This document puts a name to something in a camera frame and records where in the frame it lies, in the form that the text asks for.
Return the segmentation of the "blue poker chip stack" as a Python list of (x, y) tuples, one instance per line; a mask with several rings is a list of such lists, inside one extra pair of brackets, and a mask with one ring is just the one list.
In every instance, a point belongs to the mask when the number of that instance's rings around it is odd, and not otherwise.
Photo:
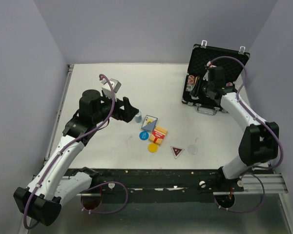
[(135, 122), (137, 122), (137, 123), (142, 122), (142, 114), (141, 114), (141, 112), (137, 113), (135, 115), (134, 119), (135, 119)]

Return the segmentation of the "blue playing card deck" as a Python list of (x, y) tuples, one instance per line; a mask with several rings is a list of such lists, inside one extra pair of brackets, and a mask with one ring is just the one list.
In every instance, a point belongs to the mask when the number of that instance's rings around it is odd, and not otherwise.
[(141, 129), (143, 131), (152, 132), (154, 128), (156, 127), (157, 120), (158, 120), (157, 117), (146, 115)]

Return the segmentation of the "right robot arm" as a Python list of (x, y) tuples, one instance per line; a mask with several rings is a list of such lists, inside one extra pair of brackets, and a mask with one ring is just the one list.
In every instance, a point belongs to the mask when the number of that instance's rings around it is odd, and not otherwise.
[(243, 131), (238, 155), (219, 169), (215, 186), (226, 191), (234, 179), (253, 166), (278, 156), (279, 126), (256, 114), (240, 97), (239, 90), (225, 80), (224, 68), (212, 65), (203, 77), (193, 77), (192, 98), (206, 97), (226, 110)]

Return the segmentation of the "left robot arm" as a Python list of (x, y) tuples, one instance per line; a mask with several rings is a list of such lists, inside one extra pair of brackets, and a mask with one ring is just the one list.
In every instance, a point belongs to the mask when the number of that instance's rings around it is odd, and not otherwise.
[(13, 194), (23, 217), (30, 217), (42, 225), (51, 225), (59, 216), (62, 206), (79, 192), (92, 193), (98, 189), (96, 172), (82, 168), (71, 184), (60, 181), (75, 157), (90, 139), (112, 117), (129, 123), (138, 114), (129, 99), (107, 97), (97, 90), (86, 90), (79, 100), (79, 108), (65, 125), (63, 135), (51, 158), (39, 174), (25, 187)]

